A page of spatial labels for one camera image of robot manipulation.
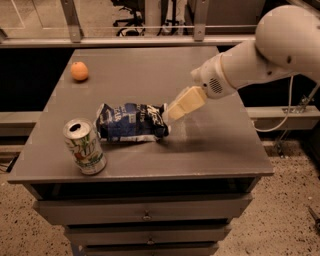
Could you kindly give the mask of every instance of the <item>snack bag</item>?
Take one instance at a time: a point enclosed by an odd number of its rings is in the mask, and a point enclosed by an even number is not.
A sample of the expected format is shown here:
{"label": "snack bag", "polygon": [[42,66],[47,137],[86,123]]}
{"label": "snack bag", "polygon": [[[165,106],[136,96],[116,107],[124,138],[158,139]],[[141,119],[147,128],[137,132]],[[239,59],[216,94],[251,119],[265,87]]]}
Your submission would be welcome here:
{"label": "snack bag", "polygon": [[95,126],[101,140],[156,141],[169,135],[168,127],[162,119],[166,105],[161,107],[126,103],[111,108],[102,104],[97,111]]}

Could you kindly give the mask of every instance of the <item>soda can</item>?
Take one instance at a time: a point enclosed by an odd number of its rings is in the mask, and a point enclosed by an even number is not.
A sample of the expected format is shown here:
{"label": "soda can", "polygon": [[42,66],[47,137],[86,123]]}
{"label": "soda can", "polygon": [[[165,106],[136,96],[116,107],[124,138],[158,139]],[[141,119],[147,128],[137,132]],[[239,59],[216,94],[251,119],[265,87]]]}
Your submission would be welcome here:
{"label": "soda can", "polygon": [[63,128],[63,135],[75,163],[83,174],[92,175],[102,171],[107,160],[89,120],[77,118],[69,121]]}

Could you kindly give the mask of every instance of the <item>drawer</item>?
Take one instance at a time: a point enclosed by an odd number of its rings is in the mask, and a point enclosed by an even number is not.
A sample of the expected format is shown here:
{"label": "drawer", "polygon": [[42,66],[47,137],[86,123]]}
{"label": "drawer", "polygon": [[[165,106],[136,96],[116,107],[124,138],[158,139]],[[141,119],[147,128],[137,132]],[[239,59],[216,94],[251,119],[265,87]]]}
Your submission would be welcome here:
{"label": "drawer", "polygon": [[216,221],[178,221],[96,225],[66,228],[65,236],[75,245],[117,245],[221,241],[231,228]]}
{"label": "drawer", "polygon": [[173,196],[135,199],[36,201],[33,208],[52,225],[232,219],[251,194]]}
{"label": "drawer", "polygon": [[215,243],[164,244],[145,246],[84,247],[86,256],[210,256],[218,250]]}

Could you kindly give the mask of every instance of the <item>black panel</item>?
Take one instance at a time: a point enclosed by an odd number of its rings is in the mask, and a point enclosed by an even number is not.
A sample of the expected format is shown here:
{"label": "black panel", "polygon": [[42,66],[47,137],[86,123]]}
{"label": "black panel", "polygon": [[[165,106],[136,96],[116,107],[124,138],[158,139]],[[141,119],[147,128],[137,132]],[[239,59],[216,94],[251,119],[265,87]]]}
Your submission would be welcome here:
{"label": "black panel", "polygon": [[0,111],[42,111],[73,49],[0,49]]}

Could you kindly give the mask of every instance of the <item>green can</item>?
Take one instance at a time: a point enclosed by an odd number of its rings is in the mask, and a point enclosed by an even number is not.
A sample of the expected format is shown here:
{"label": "green can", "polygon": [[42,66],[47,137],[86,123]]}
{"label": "green can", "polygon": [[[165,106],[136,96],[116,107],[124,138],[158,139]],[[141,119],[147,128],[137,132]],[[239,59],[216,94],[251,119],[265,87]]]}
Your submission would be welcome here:
{"label": "green can", "polygon": [[69,121],[63,128],[65,143],[81,172],[93,175],[107,164],[93,124],[85,118]]}

